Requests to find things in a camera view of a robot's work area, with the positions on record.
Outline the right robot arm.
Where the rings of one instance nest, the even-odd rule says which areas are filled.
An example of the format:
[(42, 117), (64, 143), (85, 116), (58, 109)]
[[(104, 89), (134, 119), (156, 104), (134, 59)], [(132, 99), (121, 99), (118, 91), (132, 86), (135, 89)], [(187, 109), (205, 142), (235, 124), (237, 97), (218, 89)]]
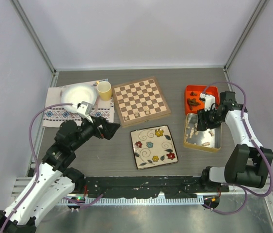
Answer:
[(210, 192), (218, 183), (263, 188), (270, 174), (273, 160), (271, 149), (265, 148), (256, 138), (248, 120), (246, 104), (236, 101), (235, 92), (220, 93), (220, 103), (213, 95), (200, 94), (204, 108), (197, 111), (197, 130), (218, 128), (225, 123), (231, 132), (235, 148), (224, 167), (207, 167), (200, 186)]

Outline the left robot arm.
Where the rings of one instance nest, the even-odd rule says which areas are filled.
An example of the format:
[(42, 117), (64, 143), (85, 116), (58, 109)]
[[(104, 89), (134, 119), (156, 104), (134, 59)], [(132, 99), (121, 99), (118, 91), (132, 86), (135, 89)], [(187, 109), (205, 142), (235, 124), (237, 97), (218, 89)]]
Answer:
[(81, 125), (72, 120), (63, 122), (30, 182), (10, 206), (0, 210), (0, 232), (36, 232), (61, 199), (84, 189), (85, 175), (70, 167), (76, 158), (75, 151), (93, 136), (112, 139), (119, 128), (119, 123), (108, 122), (101, 116), (83, 119)]

